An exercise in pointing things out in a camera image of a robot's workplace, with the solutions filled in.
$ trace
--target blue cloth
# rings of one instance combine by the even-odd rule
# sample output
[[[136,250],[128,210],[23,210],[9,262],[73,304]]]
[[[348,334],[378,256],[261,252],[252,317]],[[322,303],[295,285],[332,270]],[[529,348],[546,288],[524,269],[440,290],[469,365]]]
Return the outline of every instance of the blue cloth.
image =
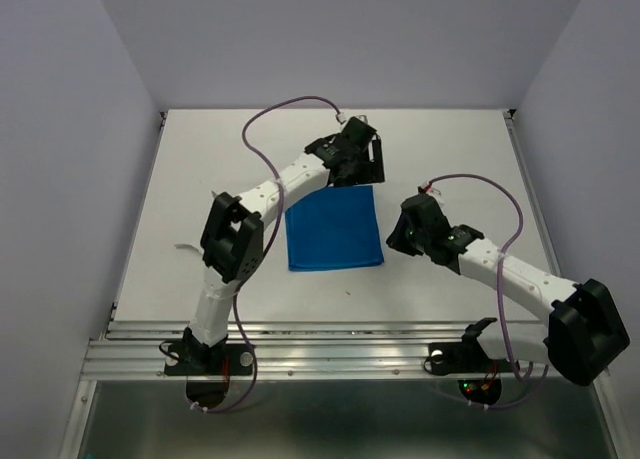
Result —
[[[384,262],[371,186],[320,189],[291,207],[285,220],[291,271]]]

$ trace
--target black bracket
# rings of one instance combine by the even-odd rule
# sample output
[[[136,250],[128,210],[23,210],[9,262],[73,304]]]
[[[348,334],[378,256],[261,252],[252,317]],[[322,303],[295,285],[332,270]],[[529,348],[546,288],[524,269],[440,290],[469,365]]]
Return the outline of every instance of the black bracket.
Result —
[[[571,382],[588,386],[631,342],[611,293],[589,279],[552,306],[544,340],[549,360]]]
[[[239,197],[223,192],[216,196],[200,238],[202,260],[213,267],[222,282],[244,281],[262,262],[264,223],[257,212],[249,212]]]
[[[335,187],[384,182],[382,141],[369,124],[352,117],[342,131],[316,139],[304,152],[322,159]]]
[[[460,274],[458,256],[476,239],[484,235],[464,224],[451,227],[436,198],[420,192],[402,203],[387,245],[410,256],[426,254],[433,263]]]
[[[433,342],[429,344],[429,357],[424,361],[424,370],[434,376],[448,374],[485,373],[494,360],[487,355],[478,343],[482,331],[496,322],[496,318],[485,318],[465,329],[460,342]],[[497,361],[498,372],[507,372],[511,366],[507,361]]]
[[[244,343],[227,344],[226,338],[212,347],[200,344],[185,329],[182,339],[165,341],[167,356],[174,356],[178,360],[165,361],[164,374],[166,376],[222,376],[225,364],[229,361],[230,376],[250,376],[253,374],[253,361],[247,364],[243,358],[251,356],[249,346]]]

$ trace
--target wire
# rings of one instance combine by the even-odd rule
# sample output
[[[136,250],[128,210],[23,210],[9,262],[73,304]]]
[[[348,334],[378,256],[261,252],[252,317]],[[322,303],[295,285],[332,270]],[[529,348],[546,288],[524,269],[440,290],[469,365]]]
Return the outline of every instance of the wire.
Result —
[[[487,389],[489,389],[491,387],[491,384],[493,384],[496,380],[496,377],[498,376],[498,361],[493,361],[493,376],[491,377],[491,380],[487,383],[487,378],[489,377],[489,374],[491,374],[491,371],[487,372],[487,375],[484,376],[484,379],[482,380],[482,385],[480,386],[481,389],[483,391],[486,391]]]
[[[173,354],[172,352],[169,352],[167,349],[164,349],[162,347],[162,346],[165,346],[167,344],[169,344],[167,341],[163,341],[158,345],[158,349],[160,349],[160,352],[162,354],[164,354],[166,357],[168,357],[170,359],[173,359],[176,362],[180,362],[180,358],[177,355]]]
[[[300,97],[294,97],[293,99],[288,99],[286,101],[274,104],[273,106],[267,107],[266,109],[258,112],[255,116],[249,119],[247,123],[244,125],[244,127],[242,128],[243,144],[247,147],[247,149],[249,149],[251,152],[256,154],[262,160],[262,162],[264,162],[267,165],[267,167],[273,174],[276,185],[278,186],[278,213],[276,215],[276,222],[273,227],[273,232],[271,233],[271,236],[269,237],[269,241],[267,242],[267,245],[265,246],[262,254],[263,259],[267,256],[267,254],[271,250],[271,246],[273,245],[276,239],[276,236],[278,235],[278,231],[280,230],[282,215],[284,213],[284,194],[285,193],[284,193],[284,187],[280,182],[280,174],[278,173],[278,169],[262,151],[260,151],[257,147],[253,146],[251,143],[249,143],[249,140],[247,139],[247,130],[249,129],[251,124],[253,124],[256,120],[258,120],[259,118],[261,118],[265,114],[268,114],[271,111],[280,109],[290,104],[294,104],[302,101],[308,101],[308,100],[324,102],[325,104],[331,106],[331,108],[333,108],[333,110],[336,112],[336,118],[338,118],[342,114],[338,106],[334,102],[330,101],[329,99],[326,99],[320,96],[300,96]],[[240,332],[240,336],[242,336],[242,340],[249,348],[249,352],[251,354],[251,357],[253,358],[253,376],[251,377],[251,382],[249,384],[249,387],[247,387],[244,393],[242,393],[242,395],[236,401],[220,409],[206,409],[206,408],[200,407],[197,403],[194,403],[187,398],[187,402],[189,403],[190,407],[200,412],[204,412],[207,414],[219,414],[219,413],[229,412],[235,409],[236,407],[238,407],[240,404],[244,402],[244,400],[249,396],[249,394],[251,394],[251,391],[253,391],[253,388],[255,387],[256,382],[258,380],[258,358],[256,357],[255,346],[251,343],[249,336],[244,330],[244,326],[242,325],[242,320],[240,319],[240,315],[238,314],[238,294],[240,293],[240,290],[242,289],[242,286],[244,286],[244,284],[245,284],[244,282],[240,283],[238,285],[238,288],[233,293],[232,307],[233,307],[233,317],[236,322],[236,327]]]
[[[533,396],[535,396],[540,390],[540,388],[542,387],[542,385],[544,384],[547,374],[549,374],[549,366],[544,367],[544,370],[542,371],[542,375],[540,376],[540,379],[538,380],[538,382],[536,382],[535,385],[529,391],[523,394],[521,397],[511,402],[507,402],[505,404],[493,404],[491,406],[487,404],[480,404],[479,402],[473,402],[468,399],[463,399],[462,397],[459,397],[459,396],[453,396],[451,394],[447,394],[446,392],[441,391],[437,387],[430,387],[430,389],[441,396],[447,397],[449,399],[460,402],[462,404],[466,404],[470,407],[477,407],[480,409],[488,409],[492,411],[504,411],[506,409],[511,409],[513,407],[519,406],[520,404],[528,401]]]
[[[231,361],[229,360],[228,357],[226,357],[224,360],[224,366],[222,367],[222,377],[224,378],[224,382],[225,384],[227,384],[227,386],[231,382],[231,376],[229,375],[230,370],[231,370]]]
[[[529,379],[529,377],[531,376],[531,373],[533,372],[533,364],[529,363],[529,368],[526,370],[524,375],[520,375],[520,366],[515,359],[515,356],[513,353],[513,345],[511,344],[511,338],[509,337],[509,330],[507,329],[507,318],[504,312],[504,290],[503,289],[504,289],[504,257],[505,257],[504,255],[509,250],[511,245],[516,241],[516,239],[520,237],[520,234],[522,234],[522,229],[524,228],[524,214],[522,213],[522,208],[520,207],[520,204],[518,203],[517,199],[513,196],[513,194],[511,194],[509,191],[507,191],[504,187],[502,187],[500,184],[498,184],[494,180],[484,176],[480,176],[478,174],[447,174],[444,176],[438,176],[436,178],[431,179],[427,183],[425,190],[428,190],[432,186],[432,184],[436,182],[444,181],[446,179],[459,179],[459,178],[477,179],[478,181],[486,182],[487,184],[492,185],[493,187],[498,189],[500,192],[502,192],[505,196],[507,196],[509,201],[511,201],[511,203],[515,207],[516,212],[518,214],[518,228],[516,229],[516,232],[500,248],[500,252],[502,254],[498,259],[496,295],[498,298],[498,315],[500,316],[500,329],[502,329],[502,337],[504,339],[505,349],[507,350],[507,357],[509,359],[509,363],[511,364],[511,367],[513,368],[514,376],[518,381],[523,382]]]

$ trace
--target white wall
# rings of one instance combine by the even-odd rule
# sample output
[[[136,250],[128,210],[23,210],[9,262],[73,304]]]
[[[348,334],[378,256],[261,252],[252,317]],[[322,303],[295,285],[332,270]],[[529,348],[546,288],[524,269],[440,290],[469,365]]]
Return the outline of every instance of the white wall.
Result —
[[[0,455],[57,456],[158,113],[100,0],[0,0]]]
[[[579,0],[102,0],[162,108],[515,107]]]
[[[631,335],[613,364],[640,431],[640,0],[582,0],[516,114],[563,272],[610,286]],[[637,448],[640,440],[634,434]]]

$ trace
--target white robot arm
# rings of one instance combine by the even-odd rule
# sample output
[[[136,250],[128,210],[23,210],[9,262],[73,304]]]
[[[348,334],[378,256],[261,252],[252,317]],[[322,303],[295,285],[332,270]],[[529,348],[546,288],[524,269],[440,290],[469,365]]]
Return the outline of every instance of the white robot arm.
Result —
[[[438,200],[418,188],[405,200],[387,245],[496,289],[503,259],[502,292],[533,313],[540,324],[511,326],[517,360],[553,365],[574,384],[586,386],[629,345],[629,336],[608,289],[589,279],[577,284],[541,271],[500,249],[469,226],[451,226]],[[460,342],[430,344],[425,369],[435,375],[485,372],[507,358],[500,324],[485,318],[472,324]]]
[[[384,182],[381,140],[374,128],[352,117],[337,134],[309,144],[279,176],[278,181],[269,179],[237,196],[223,192],[214,199],[200,240],[205,264],[202,292],[182,339],[168,341],[167,354],[180,360],[165,367],[167,375],[219,371],[233,297],[262,262],[266,228],[324,187]]]

